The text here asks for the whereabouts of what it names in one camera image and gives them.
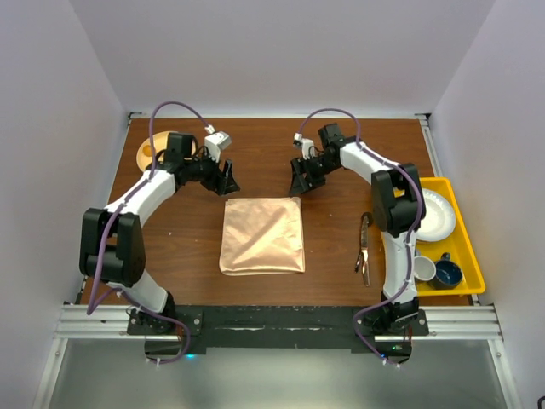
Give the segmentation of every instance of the white cup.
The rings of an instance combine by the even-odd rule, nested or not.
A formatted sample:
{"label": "white cup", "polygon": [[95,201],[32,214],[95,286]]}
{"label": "white cup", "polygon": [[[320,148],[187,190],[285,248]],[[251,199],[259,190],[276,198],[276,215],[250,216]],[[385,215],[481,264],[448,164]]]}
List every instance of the white cup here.
{"label": "white cup", "polygon": [[419,281],[431,281],[435,277],[435,263],[426,256],[416,256],[413,272]]}

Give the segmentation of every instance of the yellow tray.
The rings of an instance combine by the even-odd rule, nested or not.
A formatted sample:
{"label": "yellow tray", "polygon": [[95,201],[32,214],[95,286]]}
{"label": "yellow tray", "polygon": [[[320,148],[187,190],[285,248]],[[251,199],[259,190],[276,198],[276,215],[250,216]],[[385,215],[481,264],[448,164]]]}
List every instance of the yellow tray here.
{"label": "yellow tray", "polygon": [[417,241],[416,248],[423,256],[434,261],[438,261],[443,253],[449,252],[450,259],[462,268],[463,281],[452,290],[435,290],[428,283],[417,283],[418,295],[425,297],[482,294],[486,289],[485,280],[480,272],[471,241],[469,241],[468,231],[463,224],[462,214],[450,181],[446,177],[423,177],[420,179],[420,183],[423,188],[433,190],[449,201],[456,213],[456,228],[444,240],[434,243]]}

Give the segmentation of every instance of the white plate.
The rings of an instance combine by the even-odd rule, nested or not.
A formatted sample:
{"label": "white plate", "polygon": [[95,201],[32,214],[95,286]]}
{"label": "white plate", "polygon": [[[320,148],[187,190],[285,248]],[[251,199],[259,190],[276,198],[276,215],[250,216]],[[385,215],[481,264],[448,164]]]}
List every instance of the white plate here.
{"label": "white plate", "polygon": [[426,217],[421,221],[416,238],[421,241],[440,241],[449,237],[456,227],[456,213],[439,193],[422,189]]}

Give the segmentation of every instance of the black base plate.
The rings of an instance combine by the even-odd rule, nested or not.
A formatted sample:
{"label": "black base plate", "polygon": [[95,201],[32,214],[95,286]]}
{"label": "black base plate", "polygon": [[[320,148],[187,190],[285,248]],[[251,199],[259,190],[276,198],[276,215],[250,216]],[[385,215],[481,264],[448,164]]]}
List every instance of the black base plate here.
{"label": "black base plate", "polygon": [[[354,314],[360,309],[180,305],[176,306],[176,313],[191,331],[190,354],[205,354],[207,348],[350,349],[353,353],[364,353],[369,350],[355,335],[352,324]],[[423,310],[410,321],[410,328],[414,336],[429,333]],[[387,356],[410,355],[410,343],[376,343],[371,328],[365,323],[362,323],[362,332]],[[141,323],[129,323],[127,333],[156,335],[152,328]],[[403,336],[405,333],[403,329],[381,335]],[[146,351],[153,351],[153,354],[159,351],[166,355],[176,354],[179,347],[177,342],[146,342]]]}

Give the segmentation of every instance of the metal tongs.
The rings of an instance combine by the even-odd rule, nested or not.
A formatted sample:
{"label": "metal tongs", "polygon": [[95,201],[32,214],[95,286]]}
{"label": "metal tongs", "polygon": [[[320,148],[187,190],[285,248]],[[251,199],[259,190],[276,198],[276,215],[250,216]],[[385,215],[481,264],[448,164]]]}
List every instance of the metal tongs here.
{"label": "metal tongs", "polygon": [[364,284],[366,287],[370,286],[370,276],[369,276],[369,242],[367,238],[368,227],[373,224],[373,215],[366,211],[361,216],[361,225],[359,228],[359,254],[358,259],[356,260],[356,267],[354,271],[359,272],[361,268],[361,273],[364,276]]}

